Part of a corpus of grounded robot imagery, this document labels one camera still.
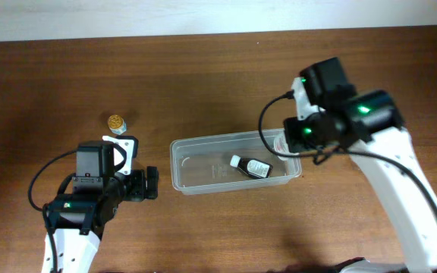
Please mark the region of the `small jar gold lid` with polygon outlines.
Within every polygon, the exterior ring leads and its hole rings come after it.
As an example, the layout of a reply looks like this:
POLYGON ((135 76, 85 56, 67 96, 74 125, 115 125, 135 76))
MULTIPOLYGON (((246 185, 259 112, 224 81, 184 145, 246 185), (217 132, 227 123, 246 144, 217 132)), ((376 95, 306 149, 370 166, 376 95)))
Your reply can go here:
POLYGON ((127 131, 127 125, 120 115, 111 115, 107 120, 109 130, 117 135, 122 135, 127 131))

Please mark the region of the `clear plastic container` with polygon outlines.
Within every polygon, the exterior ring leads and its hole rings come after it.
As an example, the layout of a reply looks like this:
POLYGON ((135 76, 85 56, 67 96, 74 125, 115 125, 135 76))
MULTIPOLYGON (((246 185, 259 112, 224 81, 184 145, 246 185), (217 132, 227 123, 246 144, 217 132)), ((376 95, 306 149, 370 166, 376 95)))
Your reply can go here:
POLYGON ((302 174, 298 158, 281 160, 267 150, 256 131, 175 140, 170 164, 173 187, 184 195, 282 185, 302 174), (263 179, 248 177, 230 166, 235 155, 268 163, 272 173, 263 179))

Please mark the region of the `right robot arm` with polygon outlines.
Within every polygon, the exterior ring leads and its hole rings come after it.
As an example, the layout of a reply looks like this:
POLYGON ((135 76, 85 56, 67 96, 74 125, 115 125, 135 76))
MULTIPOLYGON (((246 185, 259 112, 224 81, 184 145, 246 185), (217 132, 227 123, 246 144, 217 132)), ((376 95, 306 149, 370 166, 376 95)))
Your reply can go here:
POLYGON ((437 271, 437 196, 390 95, 360 95, 338 58, 303 69, 292 85, 297 117, 284 121, 287 154, 322 164, 347 155, 374 189, 409 272, 437 271))

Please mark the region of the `white spray bottle clear cap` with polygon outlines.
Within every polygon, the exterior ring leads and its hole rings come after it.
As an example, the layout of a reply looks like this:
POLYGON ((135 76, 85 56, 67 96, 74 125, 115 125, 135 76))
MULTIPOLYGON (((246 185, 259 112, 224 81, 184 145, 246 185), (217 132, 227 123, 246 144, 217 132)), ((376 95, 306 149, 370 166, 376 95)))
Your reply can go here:
POLYGON ((289 151, 289 147, 286 141, 285 132, 282 131, 279 133, 273 141, 273 147, 274 150, 279 153, 278 158, 282 161, 286 162, 288 160, 288 157, 284 157, 284 155, 291 155, 289 151))

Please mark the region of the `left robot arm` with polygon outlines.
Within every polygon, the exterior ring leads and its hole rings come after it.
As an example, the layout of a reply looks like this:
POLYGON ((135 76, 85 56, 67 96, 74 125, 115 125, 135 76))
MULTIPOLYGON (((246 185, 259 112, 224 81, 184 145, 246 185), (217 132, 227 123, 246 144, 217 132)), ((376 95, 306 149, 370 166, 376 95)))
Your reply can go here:
POLYGON ((42 273, 88 272, 98 252, 105 225, 122 202, 158 197, 159 171, 132 170, 129 174, 64 179, 53 201, 44 205, 47 235, 42 273))

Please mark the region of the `dark brown syrup bottle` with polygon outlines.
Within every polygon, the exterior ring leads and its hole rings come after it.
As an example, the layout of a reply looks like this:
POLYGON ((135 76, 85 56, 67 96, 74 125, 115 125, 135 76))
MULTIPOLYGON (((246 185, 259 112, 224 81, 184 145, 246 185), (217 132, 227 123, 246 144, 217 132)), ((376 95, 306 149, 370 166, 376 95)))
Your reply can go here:
POLYGON ((269 163, 255 158, 241 158, 238 155, 231 157, 230 166, 253 179, 269 178, 273 169, 273 166, 269 163))

